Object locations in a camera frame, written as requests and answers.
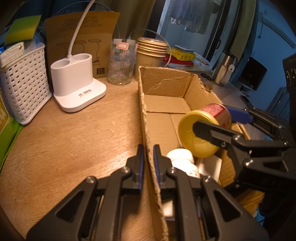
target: white cable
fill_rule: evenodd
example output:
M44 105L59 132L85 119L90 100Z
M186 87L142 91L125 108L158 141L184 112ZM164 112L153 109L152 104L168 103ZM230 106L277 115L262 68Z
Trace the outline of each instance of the white cable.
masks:
M63 7L63 8L62 8L60 11L58 11L57 13L60 13L61 11L63 11L64 9L66 9L67 7L69 7L69 6L73 5L73 4L81 3L81 2L90 2L90 1L73 2L73 3L69 4L69 5L67 5L66 7ZM105 5L105 4L100 3L100 2L96 2L96 1L95 1L94 3L99 4L99 5L102 5L102 6L104 6L105 8L107 8L110 12L112 12L112 10L111 10L107 5ZM116 28L117 28L117 32L118 32L118 38L120 39L120 33L119 33L118 22L116 22Z
M88 4L87 7L85 8L85 10L84 10L84 12L83 12L83 14L82 14L82 16L81 16L81 18L80 18L78 24L77 24L77 27L76 27L76 29L75 29L75 32L74 32L74 34L73 34L73 37L72 37L71 42L70 42L70 45L69 45L69 50L68 50L67 58L71 58L71 56L72 56L72 48L73 48L73 45L74 45L74 41L75 41L75 39L76 39L76 37L77 37L78 31L79 31L79 29L80 29L80 27L81 27L81 24L82 24L82 22L83 22L85 16L87 15L88 11L90 10L92 4L94 3L94 1L95 1L95 0L91 0L91 1L89 2L89 4Z
M161 37L161 38L162 38L162 39L168 44L168 47L169 47L169 49L170 49L170 57L169 57L168 62L165 64L164 67L168 66L168 64L170 63L170 60L171 60L171 58L172 58L172 49L171 49L171 47L170 47L168 41L166 41L166 39L165 39L164 37L162 37L160 34L158 34L157 32L154 32L154 31L149 30L149 29L146 29L146 28L137 28L137 29L133 30L133 31L129 34L128 39L131 39L131 34L132 34L134 31L137 31L137 30L146 30L146 31L149 31L149 32L155 33L155 34L157 34L159 37Z

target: yellow sponge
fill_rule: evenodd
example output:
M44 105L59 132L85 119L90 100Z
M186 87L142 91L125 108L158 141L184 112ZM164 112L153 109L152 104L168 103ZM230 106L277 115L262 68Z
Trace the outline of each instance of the yellow sponge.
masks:
M6 34L5 45L31 40L34 37L40 18L41 15L35 15L14 20Z

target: paper cup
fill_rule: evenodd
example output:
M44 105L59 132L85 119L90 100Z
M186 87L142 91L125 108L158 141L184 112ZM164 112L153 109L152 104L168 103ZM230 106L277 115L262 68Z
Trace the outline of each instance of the paper cup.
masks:
M168 44L164 41L158 40L158 39L152 39L152 38L138 38L138 42L151 44L155 46L161 46L161 47L167 47Z
M153 48L145 48L145 47L142 47L142 46L138 46L138 49L142 52L148 52L148 53L151 53L151 54L160 54L160 55L164 55L166 54L167 50L156 50L156 49L153 49Z
M138 50L136 63L136 81L139 82L139 66L160 67L165 55Z
M158 51L162 51L162 50L167 50L168 49L168 46L167 47L162 47L162 46L156 46L156 45L146 44L146 43L141 43L141 42L139 42L138 44L141 47L144 47L144 48L152 48L152 49L156 49Z

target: white bottle cap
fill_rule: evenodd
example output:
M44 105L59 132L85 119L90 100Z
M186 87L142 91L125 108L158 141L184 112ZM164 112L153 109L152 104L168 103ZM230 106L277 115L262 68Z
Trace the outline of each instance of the white bottle cap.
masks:
M187 149L179 148L179 149L172 150L167 154L167 157L171 161L178 160L178 159L186 159L190 161L192 164L194 164L193 155Z

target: cardboard flap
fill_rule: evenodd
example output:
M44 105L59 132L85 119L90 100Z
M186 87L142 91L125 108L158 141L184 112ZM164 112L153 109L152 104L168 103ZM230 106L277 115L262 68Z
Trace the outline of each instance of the cardboard flap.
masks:
M189 106L183 98L144 95L144 100L147 112L186 114L190 111Z
M214 92L205 88L197 75L194 75L184 99L191 110L198 110L211 103L222 104Z
M72 37L83 12L68 13L45 19L47 41ZM107 33L113 34L118 12L88 12L78 35Z
M140 67L144 94L184 97L193 74L181 70Z
M180 148L182 148L182 143L179 138L178 126L179 126L180 120L183 118L184 115L185 114L171 114L170 115L170 118L172 119L172 123L173 123L174 129L175 129L175 133L176 133Z
M147 113L147 123L151 145L160 144L163 155L180 148L170 114Z

